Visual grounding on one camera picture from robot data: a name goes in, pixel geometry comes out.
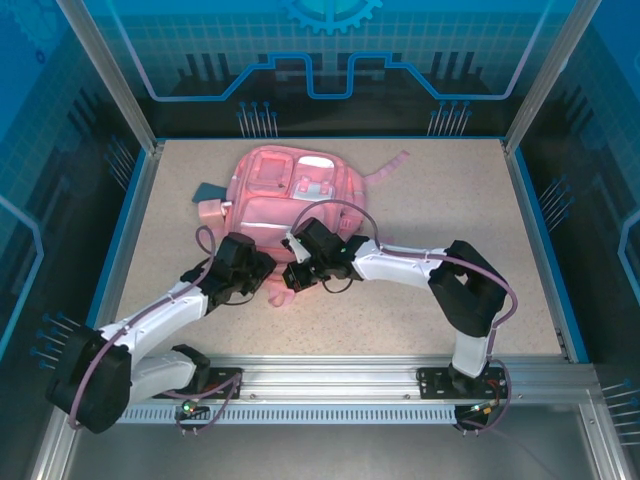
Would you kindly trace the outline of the small pink box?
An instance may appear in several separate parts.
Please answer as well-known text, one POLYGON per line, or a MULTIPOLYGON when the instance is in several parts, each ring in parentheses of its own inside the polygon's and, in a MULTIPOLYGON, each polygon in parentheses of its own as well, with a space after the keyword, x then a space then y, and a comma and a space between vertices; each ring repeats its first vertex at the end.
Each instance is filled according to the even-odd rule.
POLYGON ((221 199, 204 200, 197 203, 200 223, 213 229, 223 229, 232 203, 221 199))

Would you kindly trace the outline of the pink student backpack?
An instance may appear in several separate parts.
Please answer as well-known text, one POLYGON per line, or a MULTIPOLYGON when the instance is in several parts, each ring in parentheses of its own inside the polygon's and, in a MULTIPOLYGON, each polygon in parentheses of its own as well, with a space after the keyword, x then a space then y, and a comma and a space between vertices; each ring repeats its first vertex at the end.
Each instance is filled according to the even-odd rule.
POLYGON ((293 226, 314 217, 347 240, 361 230, 367 188, 399 168, 409 153, 400 151, 376 172, 362 176, 342 158, 280 145, 259 146, 237 164, 227 189, 225 231, 242 233, 277 263, 264 288, 273 307, 290 304, 295 293, 282 279, 295 260, 281 241, 293 226))

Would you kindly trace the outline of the dark teal notebook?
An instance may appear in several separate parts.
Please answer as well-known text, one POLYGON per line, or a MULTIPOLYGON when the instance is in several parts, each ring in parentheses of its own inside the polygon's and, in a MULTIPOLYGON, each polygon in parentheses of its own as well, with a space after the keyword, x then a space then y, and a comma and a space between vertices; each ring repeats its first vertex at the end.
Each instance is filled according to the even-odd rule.
POLYGON ((203 182, 196 189, 192 202, 198 204, 210 200, 226 200, 227 189, 218 185, 203 182))

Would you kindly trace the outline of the small green-lit controller board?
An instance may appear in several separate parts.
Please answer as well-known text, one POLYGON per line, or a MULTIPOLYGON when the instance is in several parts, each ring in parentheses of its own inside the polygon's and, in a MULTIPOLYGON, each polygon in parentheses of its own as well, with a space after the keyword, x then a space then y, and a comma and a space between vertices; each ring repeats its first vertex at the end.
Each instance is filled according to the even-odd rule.
POLYGON ((204 420, 210 413, 210 409, 206 405, 201 405, 198 398, 179 396, 179 399, 182 403, 175 414, 178 422, 204 420))
POLYGON ((461 405, 455 407, 457 418, 469 418, 477 415, 488 416, 500 405, 499 400, 487 400, 474 405, 461 405))

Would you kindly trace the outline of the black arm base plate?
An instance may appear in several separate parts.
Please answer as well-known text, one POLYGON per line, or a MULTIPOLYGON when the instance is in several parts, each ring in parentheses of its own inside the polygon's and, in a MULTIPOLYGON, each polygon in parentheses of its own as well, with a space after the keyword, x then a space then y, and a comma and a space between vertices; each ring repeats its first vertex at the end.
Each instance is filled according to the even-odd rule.
POLYGON ((236 400, 240 397, 244 370, 237 367, 211 367, 207 374, 202 374, 200 383, 191 383, 177 391, 163 392, 154 399, 179 399, 179 396, 195 397, 205 400, 222 400, 230 397, 236 400))
POLYGON ((471 400, 507 397, 504 369, 485 367, 476 378, 470 378, 449 367, 423 367, 415 374, 423 400, 471 400))

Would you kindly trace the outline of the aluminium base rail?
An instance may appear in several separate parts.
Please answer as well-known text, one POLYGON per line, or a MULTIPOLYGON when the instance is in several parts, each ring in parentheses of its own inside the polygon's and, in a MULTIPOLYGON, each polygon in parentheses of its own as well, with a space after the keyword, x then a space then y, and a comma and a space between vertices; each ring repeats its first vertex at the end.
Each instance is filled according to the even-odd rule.
MULTIPOLYGON (((506 356, 512 403, 582 404, 602 393, 590 364, 559 356, 506 356)), ((417 404, 417 370, 447 368, 445 355, 212 355, 242 370, 245 404, 417 404)))

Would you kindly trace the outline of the aluminium side rail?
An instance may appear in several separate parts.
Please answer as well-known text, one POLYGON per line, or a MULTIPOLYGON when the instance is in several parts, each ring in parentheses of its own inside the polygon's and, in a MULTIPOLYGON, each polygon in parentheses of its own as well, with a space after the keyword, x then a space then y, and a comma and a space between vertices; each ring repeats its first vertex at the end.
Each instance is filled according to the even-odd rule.
POLYGON ((88 317, 69 335, 67 347, 97 337, 96 331, 101 326, 117 320, 118 306, 161 155, 162 152, 150 154, 144 150, 138 155, 88 317))
POLYGON ((505 152, 525 230, 545 294, 558 342, 568 362, 591 362, 580 326, 562 277, 550 234, 544 222, 531 176, 520 149, 505 152))

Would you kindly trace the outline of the aluminium frame post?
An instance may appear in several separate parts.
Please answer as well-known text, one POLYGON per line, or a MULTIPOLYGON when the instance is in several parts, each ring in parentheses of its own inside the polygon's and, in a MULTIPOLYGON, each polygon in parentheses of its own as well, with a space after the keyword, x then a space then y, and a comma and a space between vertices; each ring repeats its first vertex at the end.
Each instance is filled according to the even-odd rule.
POLYGON ((142 149, 154 156, 159 142, 130 84, 84 0, 55 0, 142 149))
POLYGON ((576 0, 503 141, 507 157, 515 154, 602 0, 576 0))

